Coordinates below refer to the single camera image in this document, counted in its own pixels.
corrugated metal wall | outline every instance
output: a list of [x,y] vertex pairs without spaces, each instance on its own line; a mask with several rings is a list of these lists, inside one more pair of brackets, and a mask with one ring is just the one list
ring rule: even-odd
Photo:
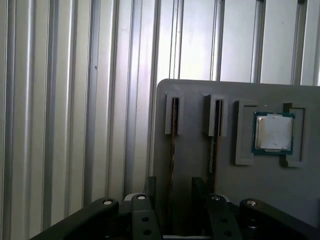
[[0,236],[152,174],[166,78],[319,85],[319,0],[0,0]]

gray bracket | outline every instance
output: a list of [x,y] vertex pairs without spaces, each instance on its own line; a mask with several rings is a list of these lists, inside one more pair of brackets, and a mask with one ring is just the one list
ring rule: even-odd
[[[235,107],[238,109],[237,116],[237,130],[236,130],[236,147],[235,147],[235,164],[236,165],[253,165],[254,154],[251,152],[252,139],[252,124],[253,124],[253,113],[257,111],[258,107],[257,101],[236,101]],[[250,122],[244,121],[245,109],[251,108],[252,114]]]
[[216,103],[222,101],[222,126],[221,136],[227,136],[228,130],[228,107],[229,100],[226,96],[210,94],[204,96],[204,123],[203,133],[209,137],[215,135],[215,122],[216,122]]
[[185,108],[185,94],[183,92],[167,92],[166,93],[166,106],[165,106],[165,129],[166,135],[171,134],[171,121],[172,121],[172,104],[173,99],[179,99],[178,103],[178,123],[176,134],[180,135],[183,130],[183,115]]
[[311,110],[310,107],[297,102],[283,104],[283,112],[293,113],[295,110],[300,111],[295,113],[293,125],[293,154],[280,157],[281,165],[288,168],[302,168],[307,162],[309,152],[307,147],[310,139]]

screw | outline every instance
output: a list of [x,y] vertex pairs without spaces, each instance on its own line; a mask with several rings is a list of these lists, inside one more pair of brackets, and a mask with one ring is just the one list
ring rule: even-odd
[[104,205],[110,205],[110,204],[112,204],[112,201],[111,200],[107,200],[107,201],[104,201],[103,204]]
[[212,200],[215,200],[215,201],[219,201],[219,200],[220,200],[220,197],[217,196],[217,195],[213,195],[213,196],[211,197],[211,199],[212,199]]
[[257,205],[257,203],[256,203],[255,201],[252,201],[252,200],[248,200],[248,201],[246,202],[246,204],[248,204],[248,205],[250,205],[250,206],[252,206],[252,207],[254,207],[255,205]]

gray plastic tray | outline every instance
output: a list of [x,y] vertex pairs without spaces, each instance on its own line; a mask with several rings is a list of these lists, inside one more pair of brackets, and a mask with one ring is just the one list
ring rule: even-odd
[[[172,209],[174,233],[190,227],[191,177],[212,180],[234,204],[262,200],[302,221],[320,222],[320,87],[198,80],[163,80],[157,87],[153,175],[156,210],[163,226],[171,146],[171,104],[179,98]],[[215,166],[209,161],[214,103],[223,101]],[[292,155],[252,153],[254,112],[295,113]]]

slot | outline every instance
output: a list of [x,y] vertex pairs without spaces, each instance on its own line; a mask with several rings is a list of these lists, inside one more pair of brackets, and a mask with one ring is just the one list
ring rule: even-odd
[[214,135],[211,137],[210,143],[209,174],[207,181],[210,191],[214,191],[215,187],[216,162],[219,157],[218,154],[222,136],[223,107],[223,100],[215,101]]
[[172,232],[172,192],[174,181],[174,166],[175,166],[175,147],[176,135],[178,131],[179,119],[179,98],[172,98],[172,112],[171,112],[171,145],[170,145],[170,164],[169,164],[169,186],[168,186],[168,212],[167,212],[167,233]]
[[304,55],[304,42],[307,18],[307,0],[298,0],[295,16],[295,30],[293,42],[293,57],[291,70],[291,84],[301,84],[302,61]]

